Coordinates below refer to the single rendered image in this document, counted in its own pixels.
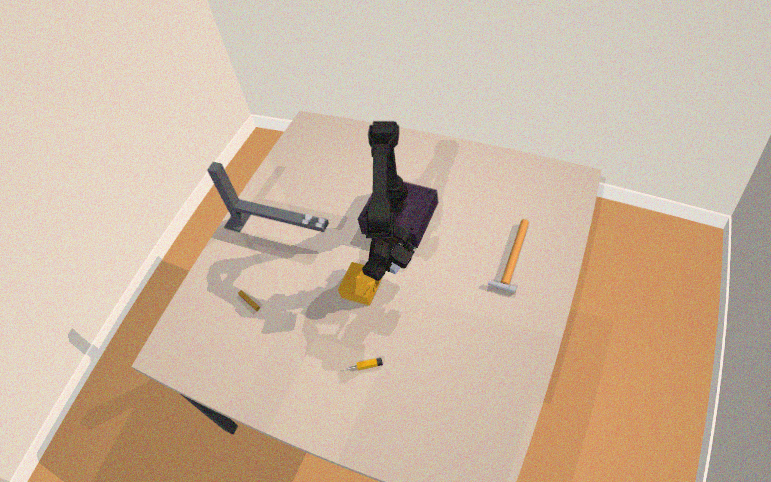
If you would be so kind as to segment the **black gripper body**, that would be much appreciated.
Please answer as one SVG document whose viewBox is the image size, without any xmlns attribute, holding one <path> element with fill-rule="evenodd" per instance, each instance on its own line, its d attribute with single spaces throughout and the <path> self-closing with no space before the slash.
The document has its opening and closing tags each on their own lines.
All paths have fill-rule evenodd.
<svg viewBox="0 0 771 482">
<path fill-rule="evenodd" d="M 404 243 L 406 243 L 406 242 L 409 242 L 409 240 L 411 238 L 412 238 L 411 237 L 411 232 L 409 230 L 406 230 L 406 229 L 404 229 L 402 227 L 396 226 L 396 232 L 394 233 L 393 241 L 391 242 L 390 250 L 392 250 L 392 248 L 394 247 L 394 243 L 396 241 L 397 241 L 398 245 L 400 246 L 400 244 L 398 242 L 399 240 L 402 240 L 402 241 L 404 241 Z M 362 271 L 363 271 L 364 275 L 379 281 L 384 276 L 384 274 L 386 272 L 387 266 L 385 266 L 385 267 L 375 267 L 375 266 L 372 266 L 367 261 L 367 263 L 362 268 Z"/>
</svg>

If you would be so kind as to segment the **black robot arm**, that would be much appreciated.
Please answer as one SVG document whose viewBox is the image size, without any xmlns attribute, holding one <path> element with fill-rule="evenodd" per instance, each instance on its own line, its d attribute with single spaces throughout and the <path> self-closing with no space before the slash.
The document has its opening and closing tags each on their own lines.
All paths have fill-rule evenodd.
<svg viewBox="0 0 771 482">
<path fill-rule="evenodd" d="M 393 262 L 406 268 L 414 254 L 413 244 L 391 242 L 396 232 L 396 216 L 408 205 L 407 184 L 397 174 L 394 148 L 399 142 L 397 122 L 374 121 L 369 125 L 368 141 L 373 157 L 373 195 L 366 211 L 366 238 L 371 238 L 368 262 L 385 267 Z M 407 204 L 406 204 L 407 203 Z M 372 230 L 369 231 L 369 224 Z"/>
</svg>

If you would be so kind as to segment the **brown rectangular bar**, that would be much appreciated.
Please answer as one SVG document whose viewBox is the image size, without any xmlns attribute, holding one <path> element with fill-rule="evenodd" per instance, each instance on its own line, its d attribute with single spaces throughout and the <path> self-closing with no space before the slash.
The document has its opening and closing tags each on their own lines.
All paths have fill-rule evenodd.
<svg viewBox="0 0 771 482">
<path fill-rule="evenodd" d="M 243 298 L 243 299 L 244 299 L 244 300 L 245 300 L 245 301 L 246 301 L 248 304 L 250 304 L 250 306 L 251 306 L 251 307 L 252 307 L 252 308 L 253 308 L 255 311 L 258 311 L 258 310 L 260 310 L 260 309 L 261 309 L 261 308 L 259 307 L 259 305 L 257 305 L 257 304 L 256 304 L 256 303 L 255 303 L 255 302 L 254 302 L 254 301 L 253 301 L 251 298 L 249 298 L 249 297 L 248 297 L 248 295 L 247 295 L 245 292 L 243 292 L 242 290 L 240 290 L 240 291 L 238 292 L 238 294 L 239 294 L 239 296 L 240 296 L 240 297 L 242 297 L 242 298 Z"/>
</svg>

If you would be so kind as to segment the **yellow screwdriver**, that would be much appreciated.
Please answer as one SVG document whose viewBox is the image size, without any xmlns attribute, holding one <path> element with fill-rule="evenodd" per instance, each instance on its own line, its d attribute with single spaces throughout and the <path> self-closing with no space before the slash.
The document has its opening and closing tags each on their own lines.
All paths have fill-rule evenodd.
<svg viewBox="0 0 771 482">
<path fill-rule="evenodd" d="M 364 360 L 364 361 L 361 361 L 361 362 L 357 362 L 357 366 L 356 367 L 360 371 L 360 370 L 364 370 L 364 369 L 372 368 L 372 367 L 376 367 L 376 366 L 381 366 L 381 365 L 383 365 L 382 359 L 378 358 L 378 359 L 369 359 L 369 360 Z M 356 368 L 356 367 L 351 367 L 351 368 L 347 368 L 347 369 L 352 369 L 352 368 Z M 344 369 L 344 370 L 347 370 L 347 369 Z"/>
</svg>

